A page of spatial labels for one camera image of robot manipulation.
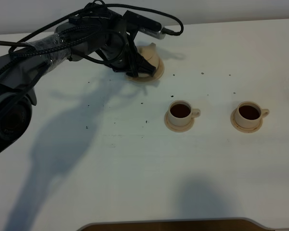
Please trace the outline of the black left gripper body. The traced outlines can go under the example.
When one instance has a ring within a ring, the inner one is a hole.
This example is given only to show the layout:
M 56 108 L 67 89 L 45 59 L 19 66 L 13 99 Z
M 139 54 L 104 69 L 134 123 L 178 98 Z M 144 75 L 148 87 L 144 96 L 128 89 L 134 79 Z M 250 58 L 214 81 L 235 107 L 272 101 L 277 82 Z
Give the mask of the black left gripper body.
M 120 33 L 125 41 L 114 34 L 108 34 L 106 44 L 100 49 L 104 59 L 111 60 L 119 56 L 119 59 L 106 66 L 114 72 L 138 72 L 137 70 L 137 48 L 134 39 L 138 27 L 128 22 L 122 16 L 114 14 L 109 22 L 109 29 Z

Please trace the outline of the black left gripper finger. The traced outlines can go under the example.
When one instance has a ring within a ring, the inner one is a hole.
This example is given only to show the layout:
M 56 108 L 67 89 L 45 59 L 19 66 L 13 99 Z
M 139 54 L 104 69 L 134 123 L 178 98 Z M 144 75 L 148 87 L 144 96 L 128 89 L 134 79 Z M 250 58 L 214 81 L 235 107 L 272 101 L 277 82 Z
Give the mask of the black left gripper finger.
M 153 74 L 156 72 L 156 68 L 145 60 L 135 46 L 131 48 L 129 53 L 129 65 L 130 77 L 153 76 Z

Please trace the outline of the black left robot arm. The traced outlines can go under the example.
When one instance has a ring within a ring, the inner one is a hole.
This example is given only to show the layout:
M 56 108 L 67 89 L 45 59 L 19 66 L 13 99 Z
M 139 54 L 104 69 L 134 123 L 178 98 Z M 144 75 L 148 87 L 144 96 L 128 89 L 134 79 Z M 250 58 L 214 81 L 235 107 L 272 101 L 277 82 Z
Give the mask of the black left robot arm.
M 139 10 L 127 6 L 121 15 L 113 11 L 112 4 L 92 2 L 18 42 L 0 41 L 0 46 L 9 47 L 0 56 L 0 153 L 28 128 L 32 107 L 37 104 L 37 82 L 63 61 L 86 59 L 133 78 L 156 74 L 157 68 L 138 52 L 134 38 L 142 32 L 159 39 L 168 31 L 161 23 L 139 15 Z M 33 40 L 51 27 L 55 27 L 54 34 Z

